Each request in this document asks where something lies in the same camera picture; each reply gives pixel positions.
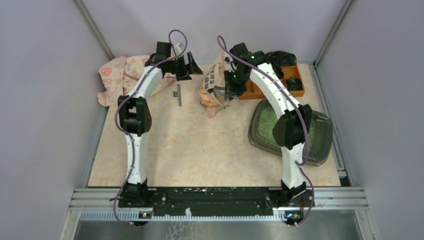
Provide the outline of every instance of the wire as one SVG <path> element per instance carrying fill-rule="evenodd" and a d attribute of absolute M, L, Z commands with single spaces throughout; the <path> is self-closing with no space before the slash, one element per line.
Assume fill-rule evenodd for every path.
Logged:
<path fill-rule="evenodd" d="M 125 184 L 128 182 L 128 179 L 130 179 L 130 176 L 131 176 L 131 174 L 133 173 L 133 169 L 134 169 L 134 164 L 135 164 L 135 162 L 136 162 L 136 146 L 134 145 L 134 138 L 133 138 L 133 136 L 128 132 L 128 131 L 125 131 L 120 125 L 119 125 L 119 123 L 118 123 L 118 114 L 119 114 L 119 111 L 121 110 L 121 108 L 123 107 L 123 105 L 124 104 L 126 104 L 132 97 L 134 97 L 138 92 L 139 92 L 139 90 L 140 90 L 140 88 L 141 88 L 141 86 L 143 85 L 143 83 L 145 82 L 145 80 L 146 80 L 146 78 L 147 78 L 147 76 L 155 69 L 155 68 L 157 68 L 159 65 L 161 65 L 161 64 L 163 64 L 163 63 L 166 63 L 166 62 L 168 62 L 168 61 L 172 61 L 172 60 L 174 60 L 174 59 L 177 59 L 177 58 L 179 58 L 179 57 L 181 57 L 183 54 L 184 54 L 184 52 L 186 51 L 186 49 L 187 49 L 187 37 L 186 37 L 186 35 L 182 32 L 182 31 L 180 31 L 180 30 L 178 30 L 178 29 L 173 29 L 173 30 L 171 30 L 170 32 L 169 32 L 169 34 L 168 34 L 168 40 L 169 40 L 169 43 L 170 44 L 172 44 L 172 41 L 171 41 L 171 34 L 173 33 L 173 32 L 178 32 L 178 33 L 180 33 L 183 37 L 184 37 L 184 40 L 185 40 L 185 46 L 184 46 L 184 49 L 181 51 L 181 53 L 180 54 L 178 54 L 178 55 L 176 55 L 176 56 L 173 56 L 173 57 L 170 57 L 170 58 L 167 58 L 167 59 L 164 59 L 164 60 L 162 60 L 162 61 L 160 61 L 160 62 L 158 62 L 158 63 L 156 63 L 155 65 L 153 65 L 153 67 L 152 68 L 150 68 L 148 71 L 147 71 L 147 73 L 146 74 L 144 74 L 144 76 L 143 76 L 143 78 L 140 80 L 140 84 L 137 86 L 137 88 L 135 89 L 135 91 L 134 91 L 134 93 L 132 93 L 131 95 L 129 95 L 127 98 L 125 98 L 124 99 L 124 101 L 122 101 L 120 104 L 119 104 L 119 106 L 118 106 L 118 108 L 116 109 L 116 112 L 115 112 L 115 125 L 116 125 L 116 127 L 121 131 L 121 132 L 123 132 L 123 133 L 125 133 L 128 137 L 129 137 L 129 139 L 131 140 L 131 149 L 132 149 L 132 160 L 131 160 L 131 166 L 130 166 L 130 169 L 129 169 L 129 171 L 128 171 L 128 175 L 126 176 L 126 178 L 125 178 L 125 180 L 123 181 L 123 183 L 122 183 L 122 185 L 120 186 L 120 188 L 119 188 L 119 190 L 118 190 L 118 192 L 117 192 L 117 194 L 116 194 L 116 196 L 115 196 L 115 198 L 113 199 L 113 216 L 115 217 L 115 219 L 120 223 L 120 224 L 122 224 L 122 225 L 125 225 L 125 226 L 129 226 L 129 227 L 132 227 L 132 226 L 134 226 L 134 225 L 132 225 L 132 224 L 128 224 L 128 223 L 125 223 L 125 222 L 123 222 L 123 221 L 121 221 L 120 219 L 119 219 L 119 217 L 118 217 L 118 215 L 117 215 L 117 211 L 116 211 L 116 204 L 117 204 L 117 200 L 118 200 L 118 197 L 119 197 L 119 195 L 121 194 L 121 192 L 122 192 L 122 190 L 124 189 L 124 186 L 125 186 Z"/>
<path fill-rule="evenodd" d="M 224 52 L 226 52 L 228 55 L 230 55 L 233 59 L 239 61 L 240 63 L 258 71 L 259 73 L 261 73 L 262 75 L 264 75 L 265 77 L 267 77 L 280 91 L 280 93 L 287 99 L 287 101 L 293 106 L 294 111 L 296 112 L 297 116 L 299 117 L 300 120 L 300 124 L 302 125 L 302 129 L 303 129 L 303 134 L 304 134 L 304 138 L 305 138 L 305 147 L 306 147 L 306 153 L 305 156 L 303 158 L 302 162 L 298 162 L 295 161 L 296 165 L 299 167 L 300 173 L 304 176 L 304 178 L 309 182 L 309 185 L 312 189 L 312 200 L 310 202 L 309 208 L 304 216 L 304 218 L 297 224 L 297 227 L 300 226 L 309 216 L 309 213 L 312 209 L 312 206 L 314 205 L 314 199 L 315 199 L 315 195 L 314 195 L 314 186 L 312 185 L 311 180 L 309 179 L 308 176 L 306 176 L 305 172 L 302 169 L 302 166 L 306 164 L 306 162 L 308 161 L 308 157 L 309 157 L 309 137 L 308 137 L 308 129 L 306 127 L 306 123 L 302 117 L 302 114 L 298 108 L 298 106 L 296 106 L 296 104 L 293 102 L 293 100 L 290 99 L 290 97 L 284 92 L 283 88 L 280 87 L 280 85 L 276 82 L 274 82 L 273 78 L 268 75 L 267 73 L 265 73 L 264 71 L 262 71 L 261 69 L 259 69 L 257 66 L 248 63 L 247 61 L 244 61 L 242 59 L 240 59 L 239 57 L 235 56 L 234 54 L 232 54 L 230 51 L 228 51 L 227 49 L 227 45 L 225 43 L 224 38 L 221 35 L 218 35 L 216 37 L 216 40 L 218 42 L 218 45 L 221 47 L 222 50 L 224 50 Z"/>

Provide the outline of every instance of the table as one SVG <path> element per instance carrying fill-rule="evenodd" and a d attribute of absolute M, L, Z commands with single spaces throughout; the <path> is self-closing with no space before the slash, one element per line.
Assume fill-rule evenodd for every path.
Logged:
<path fill-rule="evenodd" d="M 206 74 L 210 65 L 200 66 Z M 298 64 L 305 94 L 296 99 L 320 111 L 309 66 Z M 148 100 L 152 127 L 146 141 L 146 172 L 152 187 L 266 187 L 280 186 L 280 156 L 253 147 L 248 139 L 250 119 L 261 101 L 233 101 L 214 118 L 200 104 L 204 75 L 179 81 L 182 107 L 173 98 L 176 82 Z M 120 186 L 127 174 L 124 134 L 114 123 L 116 105 L 110 106 L 94 158 L 89 187 Z M 330 152 L 321 166 L 304 166 L 314 186 L 340 186 Z"/>

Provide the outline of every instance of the wooden box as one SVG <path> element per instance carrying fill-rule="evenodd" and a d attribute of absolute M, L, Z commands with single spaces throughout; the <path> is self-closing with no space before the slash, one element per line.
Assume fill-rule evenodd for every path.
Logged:
<path fill-rule="evenodd" d="M 301 74 L 299 72 L 298 66 L 282 66 L 282 72 L 284 73 L 284 78 L 280 79 L 282 84 L 287 88 L 286 80 L 291 77 L 299 78 L 302 81 Z M 259 89 L 256 84 L 254 84 L 250 79 L 246 82 L 247 91 L 240 96 L 240 100 L 248 99 L 264 99 L 265 96 L 262 91 Z M 302 97 L 305 94 L 305 88 L 302 82 L 302 90 L 299 91 L 289 91 L 293 97 Z"/>

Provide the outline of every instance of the gray floor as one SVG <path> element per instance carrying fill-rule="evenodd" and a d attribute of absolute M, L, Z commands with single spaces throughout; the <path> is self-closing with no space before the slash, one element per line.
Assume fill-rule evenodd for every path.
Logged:
<path fill-rule="evenodd" d="M 355 213 L 314 211 L 298 229 L 283 222 L 149 222 L 126 227 L 115 221 L 80 221 L 76 240 L 358 240 Z"/>

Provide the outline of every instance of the white wall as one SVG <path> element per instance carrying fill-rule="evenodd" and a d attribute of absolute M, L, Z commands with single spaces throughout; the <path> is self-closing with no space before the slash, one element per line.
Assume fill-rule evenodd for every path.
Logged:
<path fill-rule="evenodd" d="M 152 54 L 182 30 L 198 63 L 211 63 L 222 35 L 229 48 L 285 50 L 313 61 L 345 0 L 84 0 L 113 54 Z"/>
<path fill-rule="evenodd" d="M 357 1 L 319 70 L 381 239 L 423 233 L 424 1 Z"/>
<path fill-rule="evenodd" d="M 71 0 L 0 2 L 0 239 L 58 239 L 89 169 L 107 59 Z"/>

